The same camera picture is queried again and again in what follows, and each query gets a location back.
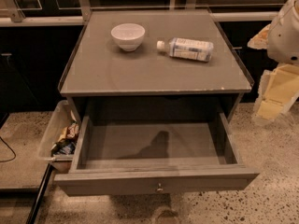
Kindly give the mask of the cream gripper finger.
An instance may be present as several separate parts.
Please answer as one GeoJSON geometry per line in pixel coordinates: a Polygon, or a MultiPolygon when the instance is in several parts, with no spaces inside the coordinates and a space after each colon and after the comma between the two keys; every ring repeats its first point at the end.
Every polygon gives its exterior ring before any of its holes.
{"type": "Polygon", "coordinates": [[[267,49],[269,28],[270,25],[267,24],[248,42],[248,47],[251,49],[267,49]]]}
{"type": "Polygon", "coordinates": [[[256,124],[269,124],[285,115],[298,98],[298,65],[280,63],[273,71],[264,70],[252,119],[256,124]]]}

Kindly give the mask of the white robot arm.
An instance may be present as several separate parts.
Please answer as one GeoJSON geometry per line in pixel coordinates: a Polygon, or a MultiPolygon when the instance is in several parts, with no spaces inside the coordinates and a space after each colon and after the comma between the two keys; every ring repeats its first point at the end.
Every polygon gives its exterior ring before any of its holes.
{"type": "Polygon", "coordinates": [[[267,125],[285,115],[299,97],[299,0],[288,0],[248,47],[265,49],[278,62],[272,72],[263,72],[253,107],[253,121],[267,125]]]}

